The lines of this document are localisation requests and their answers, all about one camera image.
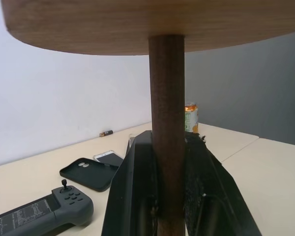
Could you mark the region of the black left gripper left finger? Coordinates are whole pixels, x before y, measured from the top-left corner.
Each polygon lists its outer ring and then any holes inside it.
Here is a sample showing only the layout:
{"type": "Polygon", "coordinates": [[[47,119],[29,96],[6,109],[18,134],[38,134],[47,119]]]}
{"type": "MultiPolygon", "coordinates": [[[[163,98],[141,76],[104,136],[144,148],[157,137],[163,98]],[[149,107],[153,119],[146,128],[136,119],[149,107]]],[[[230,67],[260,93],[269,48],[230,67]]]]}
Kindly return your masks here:
{"type": "Polygon", "coordinates": [[[131,142],[112,179],[101,234],[155,236],[158,203],[157,162],[148,130],[131,142]]]}

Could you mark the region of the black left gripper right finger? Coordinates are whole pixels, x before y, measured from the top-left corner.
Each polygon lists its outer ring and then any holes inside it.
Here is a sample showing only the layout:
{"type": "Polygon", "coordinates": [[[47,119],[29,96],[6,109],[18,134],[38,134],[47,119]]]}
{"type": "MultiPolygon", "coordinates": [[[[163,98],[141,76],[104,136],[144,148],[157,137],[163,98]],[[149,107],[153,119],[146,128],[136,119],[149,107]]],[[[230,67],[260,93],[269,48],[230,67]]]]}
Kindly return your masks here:
{"type": "Polygon", "coordinates": [[[259,236],[235,180],[198,134],[185,134],[186,229],[190,236],[259,236]]]}

